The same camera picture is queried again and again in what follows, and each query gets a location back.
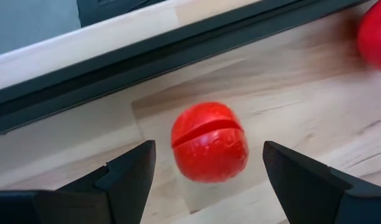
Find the red object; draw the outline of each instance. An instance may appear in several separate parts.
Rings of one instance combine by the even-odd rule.
[[[362,18],[358,47],[363,58],[381,70],[381,0]]]
[[[247,163],[243,128],[221,103],[201,103],[185,110],[171,131],[171,146],[179,170],[197,182],[223,182]]]

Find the light wood grain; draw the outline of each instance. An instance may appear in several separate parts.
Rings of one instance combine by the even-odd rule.
[[[193,79],[133,103],[143,136],[170,158],[190,211],[266,181],[261,147],[268,139],[317,157],[381,124],[381,88],[375,85],[381,75],[372,74],[357,52],[359,17],[359,9],[344,11],[190,65]],[[204,73],[208,67],[215,69]],[[172,158],[175,118],[201,101],[226,103],[246,131],[247,168],[224,184],[191,182]]]
[[[0,55],[0,90],[258,0],[169,0]]]

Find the wooden floor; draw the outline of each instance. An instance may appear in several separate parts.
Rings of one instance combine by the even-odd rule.
[[[381,73],[366,66],[355,46],[360,15],[370,4],[1,136],[0,189],[55,189],[145,139],[156,140],[158,158],[144,224],[287,223],[263,167],[266,140],[381,185]],[[202,101],[229,105],[246,131],[247,168],[223,184],[193,183],[173,161],[171,126]]]

